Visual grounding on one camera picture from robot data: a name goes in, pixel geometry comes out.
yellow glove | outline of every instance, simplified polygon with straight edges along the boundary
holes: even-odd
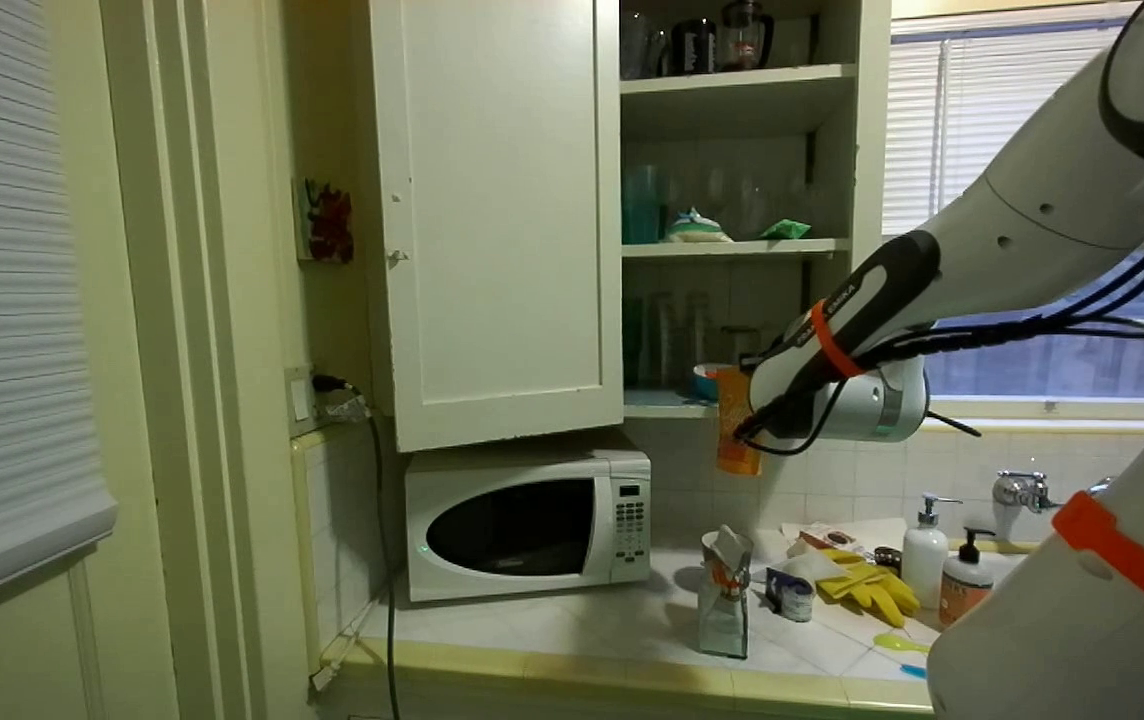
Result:
[[[905,615],[921,611],[916,593],[895,571],[864,562],[850,550],[832,550],[832,558],[843,566],[843,576],[829,576],[817,584],[829,603],[847,598],[850,606],[870,611],[893,629],[899,629]]]

white cabinet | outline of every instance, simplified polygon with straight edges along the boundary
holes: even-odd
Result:
[[[684,25],[724,9],[770,25],[758,68],[654,76],[689,65]],[[619,0],[625,42],[653,35],[643,76],[619,83],[625,222],[653,203],[666,222],[694,208],[736,242],[625,242],[628,416],[705,416],[672,389],[698,361],[770,345],[817,297],[879,242],[886,4],[883,0]],[[809,239],[758,239],[770,221]]]
[[[363,38],[399,452],[619,424],[614,0],[372,0]]]

microwave window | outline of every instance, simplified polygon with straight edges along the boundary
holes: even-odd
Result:
[[[428,527],[428,548],[498,576],[579,571],[595,519],[592,490],[592,479],[547,479],[471,494]]]

white microwave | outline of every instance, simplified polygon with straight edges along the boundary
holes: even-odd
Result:
[[[524,597],[649,579],[653,462],[625,434],[412,456],[408,598]]]

soap bottle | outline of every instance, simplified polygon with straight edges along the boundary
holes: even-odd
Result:
[[[975,532],[961,542],[961,556],[945,558],[938,576],[938,629],[966,615],[992,593],[992,576],[978,562]]]
[[[938,532],[935,504],[945,494],[924,494],[924,513],[899,540],[899,579],[916,593],[921,606],[938,606],[938,571],[949,558],[949,535]]]

